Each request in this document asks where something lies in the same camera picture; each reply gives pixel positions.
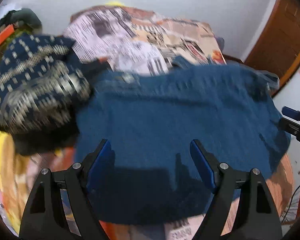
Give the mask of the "orange box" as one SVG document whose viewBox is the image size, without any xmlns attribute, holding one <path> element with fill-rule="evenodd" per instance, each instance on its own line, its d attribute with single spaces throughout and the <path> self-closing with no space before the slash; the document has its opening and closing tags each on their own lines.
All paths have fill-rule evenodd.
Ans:
<svg viewBox="0 0 300 240">
<path fill-rule="evenodd" d="M 14 33 L 14 26 L 9 24 L 5 29 L 0 32 L 0 45 Z"/>
</svg>

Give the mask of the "yellow curved headboard cushion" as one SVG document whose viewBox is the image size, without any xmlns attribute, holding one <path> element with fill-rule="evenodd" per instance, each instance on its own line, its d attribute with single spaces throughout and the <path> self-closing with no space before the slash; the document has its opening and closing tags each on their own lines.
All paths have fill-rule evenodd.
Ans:
<svg viewBox="0 0 300 240">
<path fill-rule="evenodd" d="M 117 7 L 124 7 L 125 5 L 119 1 L 109 1 L 106 3 L 107 6 L 117 6 Z"/>
</svg>

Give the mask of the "navy patterned knit sweater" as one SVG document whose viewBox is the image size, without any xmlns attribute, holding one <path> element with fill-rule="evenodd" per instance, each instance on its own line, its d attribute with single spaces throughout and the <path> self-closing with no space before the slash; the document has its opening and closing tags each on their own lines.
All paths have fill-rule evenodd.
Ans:
<svg viewBox="0 0 300 240">
<path fill-rule="evenodd" d="M 90 98 L 81 68 L 65 61 L 74 40 L 23 34 L 12 40 L 0 61 L 0 130 L 26 134 L 63 126 L 70 109 Z"/>
</svg>

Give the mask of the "brown wooden door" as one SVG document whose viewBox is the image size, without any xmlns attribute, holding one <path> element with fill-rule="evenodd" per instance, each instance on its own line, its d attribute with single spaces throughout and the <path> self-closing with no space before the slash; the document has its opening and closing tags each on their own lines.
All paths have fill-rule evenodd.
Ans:
<svg viewBox="0 0 300 240">
<path fill-rule="evenodd" d="M 282 88 L 300 66 L 300 4 L 276 0 L 258 41 L 244 62 L 276 74 Z"/>
</svg>

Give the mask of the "blue denim jacket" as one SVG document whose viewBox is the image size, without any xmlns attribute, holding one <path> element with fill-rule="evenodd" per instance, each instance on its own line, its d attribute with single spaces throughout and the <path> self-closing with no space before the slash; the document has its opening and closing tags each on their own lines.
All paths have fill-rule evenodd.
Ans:
<svg viewBox="0 0 300 240">
<path fill-rule="evenodd" d="M 164 75 L 101 73 L 76 115 L 76 161 L 102 139 L 111 144 L 88 180 L 96 216 L 141 225 L 204 213 L 212 195 L 190 156 L 194 139 L 232 168 L 270 178 L 290 143 L 269 94 L 278 85 L 266 71 L 182 57 Z"/>
</svg>

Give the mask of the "yellow blanket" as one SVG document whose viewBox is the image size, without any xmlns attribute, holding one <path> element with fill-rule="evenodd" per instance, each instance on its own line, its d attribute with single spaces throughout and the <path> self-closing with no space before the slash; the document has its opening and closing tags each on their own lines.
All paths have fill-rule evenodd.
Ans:
<svg viewBox="0 0 300 240">
<path fill-rule="evenodd" d="M 64 157 L 62 150 L 22 156 L 15 150 L 12 136 L 0 131 L 0 191 L 7 219 L 16 233 L 34 182 L 40 171 L 54 170 Z"/>
</svg>

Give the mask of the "newspaper print bed quilt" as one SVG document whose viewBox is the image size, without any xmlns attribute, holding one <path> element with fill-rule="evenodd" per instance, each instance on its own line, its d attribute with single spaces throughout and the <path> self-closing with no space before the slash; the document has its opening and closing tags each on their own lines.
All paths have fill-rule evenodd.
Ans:
<svg viewBox="0 0 300 240">
<path fill-rule="evenodd" d="M 82 63 L 106 58 L 110 65 L 106 70 L 112 72 L 164 75 L 172 70 L 177 57 L 199 66 L 234 63 L 224 61 L 208 24 L 130 7 L 83 11 L 74 16 L 64 35 L 75 40 L 70 55 Z M 56 149 L 62 150 L 64 157 L 54 170 L 63 170 L 76 161 L 76 144 L 77 140 L 74 146 Z M 276 171 L 266 178 L 278 213 L 286 208 L 292 192 L 292 174 L 285 170 L 288 165 L 284 154 Z"/>
</svg>

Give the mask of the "black clothes pile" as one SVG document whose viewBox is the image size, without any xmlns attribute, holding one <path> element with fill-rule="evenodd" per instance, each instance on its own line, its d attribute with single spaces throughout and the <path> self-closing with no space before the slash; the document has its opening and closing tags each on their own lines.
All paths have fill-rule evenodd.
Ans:
<svg viewBox="0 0 300 240">
<path fill-rule="evenodd" d="M 64 57 L 62 62 L 66 63 L 68 67 L 80 70 L 83 73 L 83 76 L 88 82 L 88 97 L 84 99 L 79 95 L 72 103 L 62 108 L 62 110 L 67 110 L 69 113 L 70 120 L 66 123 L 52 124 L 47 127 L 45 126 L 38 131 L 13 135 L 12 138 L 15 151 L 23 156 L 53 152 L 58 148 L 74 146 L 79 135 L 76 114 L 88 103 L 89 99 L 94 94 L 93 84 L 96 82 L 99 74 L 110 68 L 106 58 L 82 63 L 74 54 Z"/>
</svg>

